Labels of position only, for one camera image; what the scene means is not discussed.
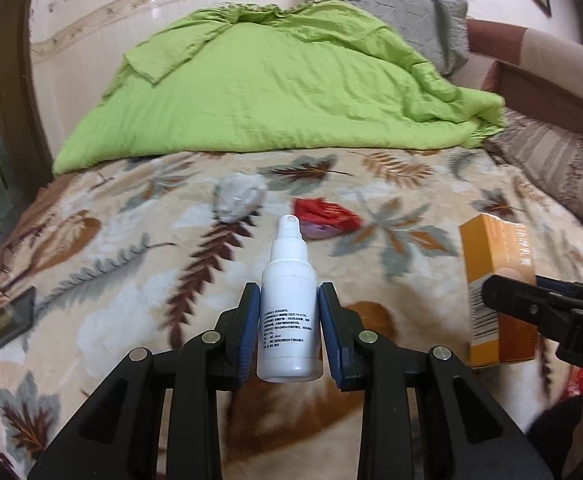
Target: gray pillow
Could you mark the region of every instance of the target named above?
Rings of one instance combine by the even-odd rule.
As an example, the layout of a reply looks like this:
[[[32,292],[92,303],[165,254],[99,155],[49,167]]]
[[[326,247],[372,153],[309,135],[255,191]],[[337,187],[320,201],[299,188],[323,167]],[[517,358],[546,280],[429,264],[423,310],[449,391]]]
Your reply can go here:
[[[467,2],[464,0],[344,0],[366,10],[423,56],[441,75],[449,75],[469,59]]]

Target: pillow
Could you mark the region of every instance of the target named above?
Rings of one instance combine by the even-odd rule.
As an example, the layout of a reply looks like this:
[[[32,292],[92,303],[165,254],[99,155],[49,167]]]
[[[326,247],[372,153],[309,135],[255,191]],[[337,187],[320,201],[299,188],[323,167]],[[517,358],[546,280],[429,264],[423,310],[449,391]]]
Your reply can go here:
[[[345,1],[394,27],[441,75],[449,75],[469,58],[464,0]]]
[[[483,148],[518,166],[583,222],[583,136],[507,108],[509,125]]]

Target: smartphone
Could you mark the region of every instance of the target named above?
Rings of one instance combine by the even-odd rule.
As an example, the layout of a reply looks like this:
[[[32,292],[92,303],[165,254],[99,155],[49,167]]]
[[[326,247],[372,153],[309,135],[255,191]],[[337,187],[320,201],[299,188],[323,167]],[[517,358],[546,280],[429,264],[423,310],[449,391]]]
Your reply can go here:
[[[32,327],[35,301],[36,288],[32,286],[0,308],[0,349]]]

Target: bottle cap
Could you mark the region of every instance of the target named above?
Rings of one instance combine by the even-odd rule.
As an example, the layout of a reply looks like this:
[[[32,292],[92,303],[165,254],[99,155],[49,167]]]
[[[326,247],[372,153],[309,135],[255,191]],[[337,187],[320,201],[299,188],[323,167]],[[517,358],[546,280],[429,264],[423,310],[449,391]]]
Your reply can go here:
[[[292,258],[308,262],[307,244],[300,234],[300,221],[293,215],[278,220],[278,236],[271,245],[271,261]]]

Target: orange box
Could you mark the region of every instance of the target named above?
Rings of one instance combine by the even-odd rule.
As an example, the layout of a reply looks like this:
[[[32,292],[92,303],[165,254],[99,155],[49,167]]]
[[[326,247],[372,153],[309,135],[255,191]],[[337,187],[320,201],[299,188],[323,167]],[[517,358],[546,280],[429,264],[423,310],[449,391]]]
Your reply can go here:
[[[533,359],[537,328],[487,308],[481,295],[483,283],[493,274],[536,284],[527,226],[480,214],[460,226],[460,237],[471,308],[470,366]]]

